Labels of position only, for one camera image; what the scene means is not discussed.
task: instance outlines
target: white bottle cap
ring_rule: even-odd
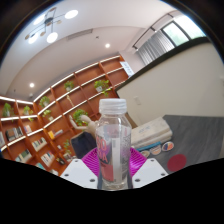
[[[101,99],[99,103],[99,112],[101,114],[124,114],[127,112],[127,103],[125,99]]]

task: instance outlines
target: white wall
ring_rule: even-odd
[[[141,60],[140,56],[137,53],[132,54],[127,51],[119,52],[124,60],[130,65],[134,73],[138,72],[145,67],[144,62]]]
[[[222,61],[210,43],[188,49],[145,72],[122,89],[137,125],[159,116],[224,116]],[[134,97],[138,96],[141,105]]]

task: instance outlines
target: pink fabric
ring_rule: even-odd
[[[130,148],[131,155],[129,161],[129,172],[130,176],[133,177],[135,173],[142,167],[142,165],[147,160],[140,152],[134,148]],[[97,148],[92,149],[88,152],[83,158],[82,161],[86,166],[97,176],[99,177],[100,173],[100,162],[97,156]]]
[[[147,158],[134,148],[130,148],[131,156],[129,161],[130,176],[133,177],[135,173],[142,167]]]
[[[97,156],[97,148],[92,149],[83,158],[82,161],[98,177],[100,174],[100,162]]]

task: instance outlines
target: shelf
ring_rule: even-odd
[[[19,117],[7,117],[7,118],[1,118],[1,121],[10,121],[10,120],[18,120]]]
[[[46,89],[43,93],[41,93],[33,102],[36,102],[38,99],[40,99],[45,93],[47,93],[48,91],[50,91],[51,88]]]
[[[81,71],[83,71],[83,70],[86,70],[86,69],[88,69],[88,68],[91,68],[91,67],[93,67],[93,66],[95,66],[95,65],[98,65],[98,62],[97,62],[97,63],[94,63],[94,64],[92,64],[92,65],[86,66],[85,68],[82,68],[82,69],[76,71],[75,73],[77,74],[77,73],[79,73],[79,72],[81,72]]]
[[[20,138],[17,138],[15,140],[13,140],[13,141],[11,141],[11,142],[8,143],[8,146],[13,145],[16,142],[19,142],[19,141],[23,140],[24,138],[26,138],[26,136],[23,136],[23,137],[20,137]]]
[[[116,72],[116,71],[121,70],[121,69],[124,69],[124,68],[123,68],[123,67],[121,67],[121,68],[117,68],[117,69],[115,69],[115,70],[113,70],[113,71],[107,72],[107,74],[110,74],[110,73],[112,73],[112,72]]]
[[[41,145],[39,145],[38,147],[36,147],[36,148],[34,148],[34,150],[36,151],[36,152],[39,152],[42,148],[44,148],[46,145],[48,145],[49,143],[47,143],[47,142],[44,142],[44,143],[42,143]]]
[[[21,103],[21,104],[29,104],[29,105],[33,105],[33,102],[29,102],[29,101],[23,101],[23,100],[16,100],[17,103]]]
[[[86,82],[89,82],[90,80],[93,80],[95,78],[98,78],[101,75],[104,75],[104,72],[100,68],[99,64],[96,63],[95,66],[87,68],[86,70],[81,71],[79,73],[76,72],[75,74],[76,74],[79,85],[82,86]]]
[[[38,115],[42,114],[45,110],[47,110],[47,108],[51,107],[53,104],[55,104],[56,101],[51,102],[50,104],[48,104],[46,107],[44,107],[44,109],[42,109],[40,112],[38,112]]]
[[[31,160],[35,159],[36,155],[31,156],[31,158],[29,158],[25,163],[28,164],[30,163]]]
[[[67,110],[65,113],[63,113],[63,115],[65,115],[65,114],[69,113],[70,111],[74,110],[75,108],[81,106],[81,105],[84,104],[85,102],[87,102],[87,100],[85,100],[85,101],[83,101],[82,103],[80,103],[80,104],[78,104],[78,105],[72,107],[71,109]]]
[[[55,118],[53,121],[51,121],[50,123],[48,123],[48,124],[46,124],[45,126],[44,126],[44,128],[47,128],[48,126],[50,126],[51,124],[53,124],[55,121],[57,121],[59,118],[61,118],[62,117],[62,115],[60,115],[60,116],[58,116],[57,118]]]
[[[89,80],[88,82],[83,83],[81,86],[84,86],[84,85],[86,85],[86,84],[88,84],[88,83],[90,83],[90,82],[93,82],[93,81],[95,81],[95,80],[97,80],[97,79],[99,79],[99,78],[101,78],[101,77],[103,77],[103,76],[105,76],[105,74],[100,75],[100,76],[97,76],[96,78],[91,79],[91,80]]]
[[[112,58],[108,58],[108,59],[105,59],[105,60],[102,60],[102,61],[100,61],[100,62],[102,63],[102,62],[105,62],[105,61],[110,61],[110,60],[113,60],[113,59],[115,59],[115,58],[120,58],[120,55],[115,56],[115,57],[112,57]]]
[[[31,132],[31,133],[27,134],[27,136],[34,135],[34,134],[36,134],[36,133],[38,133],[38,132],[40,132],[40,131],[43,131],[43,128],[41,128],[41,129],[39,129],[39,130],[37,130],[37,131],[33,131],[33,132]]]
[[[25,134],[25,126],[27,125],[29,125],[32,130],[31,133],[26,133],[26,135],[11,142],[8,142],[6,136],[3,135],[6,144],[2,147],[2,152],[5,158],[14,160],[23,150],[28,149],[32,153],[32,157],[26,161],[26,164],[35,166],[36,163],[39,162],[44,166],[46,171],[54,169],[60,176],[69,165],[69,162],[63,157],[65,153],[63,143],[67,139],[70,140],[78,133],[82,133],[82,131],[75,129],[71,125],[69,116],[73,116],[75,110],[83,109],[88,113],[92,121],[99,119],[101,116],[99,114],[100,99],[117,98],[118,96],[114,92],[115,87],[128,79],[128,75],[123,67],[121,67],[120,61],[123,61],[123,58],[119,55],[79,69],[47,88],[36,97],[33,102],[0,97],[0,111],[7,102],[14,109],[15,113],[13,117],[1,117],[0,115],[0,129],[2,133],[5,133],[7,129],[20,126]],[[96,91],[94,88],[94,82],[96,80],[109,80],[109,85],[114,89],[108,91],[108,97],[105,97],[102,92],[98,93]],[[69,92],[64,88],[64,84],[67,81],[72,81],[74,83],[74,88]],[[47,96],[50,99],[49,105],[45,108],[39,105],[43,96]],[[24,115],[24,107],[26,105],[34,111],[32,115]],[[52,121],[42,116],[43,112],[47,109],[51,110],[51,115],[54,118]],[[63,133],[58,134],[54,139],[48,138],[49,131],[55,133],[59,130],[63,130]],[[42,142],[42,144],[38,146],[38,144],[41,143],[39,141],[39,143],[36,144],[36,151],[32,143],[40,140],[42,137],[46,142]],[[62,147],[62,151],[56,148],[58,145]],[[72,146],[70,146],[69,149],[72,152],[72,156],[74,156],[75,151]],[[49,166],[41,159],[41,156],[47,151],[51,151],[55,156],[52,164]],[[65,165],[60,165],[56,161],[57,157],[61,157],[65,161]]]
[[[37,115],[21,116],[21,119],[37,118]]]
[[[3,152],[6,148],[7,148],[7,145],[4,145],[4,146],[1,148],[1,151]]]
[[[11,99],[11,98],[7,98],[7,97],[3,97],[3,96],[0,96],[0,100],[16,102],[15,99]]]
[[[64,98],[65,96],[67,96],[68,94],[70,94],[70,93],[74,92],[75,90],[77,90],[77,89],[79,89],[79,88],[80,88],[79,86],[78,86],[78,87],[75,87],[75,88],[74,88],[74,89],[72,89],[71,91],[69,91],[69,92],[65,93],[64,95],[62,95],[62,96],[60,96],[60,97],[58,97],[58,98],[56,99],[56,101],[61,100],[62,98]]]
[[[126,81],[128,79],[128,75],[127,73],[125,72],[125,70],[117,70],[113,73],[110,73],[109,74],[109,79],[112,83],[112,85],[117,85],[123,81]]]
[[[65,78],[61,79],[60,81],[56,82],[54,85],[51,86],[51,88],[54,88],[55,86],[57,86],[58,84],[62,83],[63,81],[65,81],[66,79],[70,78],[70,77],[73,77],[74,76],[74,73],[66,76]]]
[[[62,135],[64,135],[65,133],[67,133],[68,131],[70,131],[70,129],[66,129],[65,131],[63,131],[61,134],[58,134],[55,138],[51,139],[52,141],[58,139],[59,137],[61,137]]]

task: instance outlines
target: potted plant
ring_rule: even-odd
[[[86,116],[88,116],[88,113],[85,112],[85,111],[82,110],[82,109],[78,109],[78,110],[76,110],[76,111],[74,112],[74,114],[73,114],[73,119],[75,120],[75,122],[77,123],[78,126],[82,126],[83,123],[87,124],[85,121],[82,121],[82,120],[80,119],[80,116],[81,116],[81,115],[86,115]]]
[[[60,158],[60,157],[58,157],[56,159],[56,161],[58,161],[61,165],[64,165],[65,164],[65,161],[62,158]]]
[[[46,117],[49,121],[52,121],[54,119],[51,115],[51,110],[45,110],[42,117]]]
[[[43,96],[40,100],[39,105],[43,108],[46,107],[50,103],[50,99],[47,96]]]
[[[108,96],[107,91],[111,90],[109,88],[109,80],[98,80],[94,83],[94,87],[97,92],[102,92],[106,97]]]
[[[23,114],[24,115],[26,115],[26,116],[29,116],[29,115],[31,115],[31,114],[33,114],[33,111],[30,109],[30,107],[28,107],[28,106],[25,106],[24,108],[23,108]]]
[[[68,149],[68,147],[70,146],[69,140],[66,139],[66,141],[63,144],[65,149],[65,154],[63,155],[63,157],[69,162],[72,159],[71,157],[72,152]]]
[[[64,84],[64,87],[65,87],[66,91],[69,92],[74,88],[74,83],[72,81],[67,81]]]
[[[14,114],[14,109],[11,107],[10,104],[5,103],[4,107],[3,107],[3,110],[2,110],[2,116],[3,117],[10,117],[12,115],[15,115]]]

